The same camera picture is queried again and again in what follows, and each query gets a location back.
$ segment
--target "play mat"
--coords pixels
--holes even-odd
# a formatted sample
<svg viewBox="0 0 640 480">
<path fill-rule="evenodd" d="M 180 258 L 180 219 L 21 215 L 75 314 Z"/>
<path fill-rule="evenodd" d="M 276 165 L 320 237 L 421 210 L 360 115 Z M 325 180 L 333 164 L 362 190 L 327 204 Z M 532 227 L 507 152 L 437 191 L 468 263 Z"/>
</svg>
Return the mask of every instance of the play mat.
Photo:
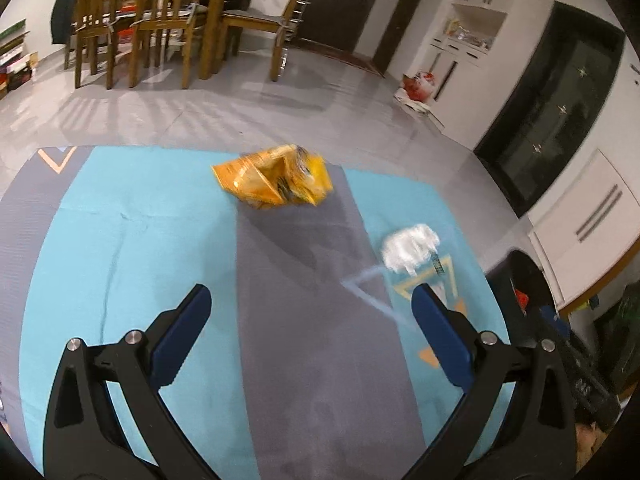
<svg viewBox="0 0 640 480">
<path fill-rule="evenodd" d="M 317 208 L 254 210 L 210 166 L 233 153 L 134 147 L 38 150 L 0 201 L 0 411 L 42 470 L 49 392 L 68 339 L 144 330 L 195 283 L 212 314 L 160 393 L 223 479 L 399 479 L 462 391 L 413 320 L 428 282 L 448 308 L 505 342 L 465 237 L 427 184 L 329 165 Z M 380 267 L 383 238 L 417 223 L 441 239 L 444 273 Z M 118 387 L 133 451 L 153 462 Z M 497 433 L 503 387 L 474 451 Z"/>
</svg>

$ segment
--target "blue gripper pad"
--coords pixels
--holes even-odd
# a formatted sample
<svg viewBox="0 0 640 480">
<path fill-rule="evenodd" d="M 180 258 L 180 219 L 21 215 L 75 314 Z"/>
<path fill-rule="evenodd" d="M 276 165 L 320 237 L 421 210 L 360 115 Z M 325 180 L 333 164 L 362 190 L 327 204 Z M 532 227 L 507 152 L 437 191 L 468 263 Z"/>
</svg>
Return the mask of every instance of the blue gripper pad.
<svg viewBox="0 0 640 480">
<path fill-rule="evenodd" d="M 429 285 L 420 285 L 411 296 L 411 309 L 449 382 L 468 393 L 474 382 L 473 356 L 447 319 L 447 308 Z"/>
<path fill-rule="evenodd" d="M 151 354 L 149 384 L 155 390 L 174 382 L 182 363 L 211 314 L 211 293 L 203 286 L 184 305 Z"/>
</svg>

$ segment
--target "gray stripe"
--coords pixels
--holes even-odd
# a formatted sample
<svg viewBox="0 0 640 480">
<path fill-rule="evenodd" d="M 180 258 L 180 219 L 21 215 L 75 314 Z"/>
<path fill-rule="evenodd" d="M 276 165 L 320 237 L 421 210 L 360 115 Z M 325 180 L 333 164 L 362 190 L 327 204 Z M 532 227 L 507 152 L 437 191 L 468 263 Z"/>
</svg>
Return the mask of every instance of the gray stripe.
<svg viewBox="0 0 640 480">
<path fill-rule="evenodd" d="M 68 153 L 45 152 L 58 165 Z M 16 175 L 0 200 L 0 381 L 2 403 L 11 436 L 33 462 L 20 402 L 18 366 L 22 318 L 40 248 L 60 201 L 92 148 L 82 146 L 56 174 L 34 154 Z"/>
<path fill-rule="evenodd" d="M 340 281 L 377 260 L 344 172 L 317 208 L 238 205 L 242 380 L 262 480 L 401 478 L 424 451 L 398 330 Z M 368 294 L 390 304 L 381 277 Z"/>
</svg>

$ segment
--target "yellow snack bag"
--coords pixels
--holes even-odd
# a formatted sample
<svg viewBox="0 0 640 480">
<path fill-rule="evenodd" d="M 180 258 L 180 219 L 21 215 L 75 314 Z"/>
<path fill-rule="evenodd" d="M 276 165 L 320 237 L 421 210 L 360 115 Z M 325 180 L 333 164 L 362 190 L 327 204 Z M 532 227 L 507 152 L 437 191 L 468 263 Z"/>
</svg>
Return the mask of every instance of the yellow snack bag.
<svg viewBox="0 0 640 480">
<path fill-rule="evenodd" d="M 334 189 L 322 157 L 295 144 L 241 156 L 211 169 L 222 189 L 257 208 L 318 205 Z"/>
</svg>

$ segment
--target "metal screw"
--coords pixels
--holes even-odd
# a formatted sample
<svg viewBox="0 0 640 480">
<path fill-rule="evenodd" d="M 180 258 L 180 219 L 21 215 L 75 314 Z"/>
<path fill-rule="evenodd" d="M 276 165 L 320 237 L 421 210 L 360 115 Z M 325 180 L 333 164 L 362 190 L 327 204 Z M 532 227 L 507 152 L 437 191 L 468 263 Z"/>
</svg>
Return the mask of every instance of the metal screw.
<svg viewBox="0 0 640 480">
<path fill-rule="evenodd" d="M 66 349 L 71 350 L 72 352 L 75 352 L 80 348 L 81 344 L 82 344 L 82 341 L 77 337 L 75 337 L 69 340 L 69 342 L 66 344 Z"/>
<path fill-rule="evenodd" d="M 556 343 L 551 341 L 551 339 L 543 339 L 540 344 L 545 352 L 553 352 L 556 349 Z"/>
<path fill-rule="evenodd" d="M 140 330 L 132 330 L 131 332 L 127 332 L 127 335 L 124 336 L 124 341 L 126 341 L 128 345 L 135 345 L 139 343 L 141 339 L 142 332 L 140 332 Z"/>
<path fill-rule="evenodd" d="M 480 341 L 482 341 L 485 345 L 495 345 L 498 342 L 498 336 L 493 332 L 482 332 L 480 334 Z"/>
</svg>

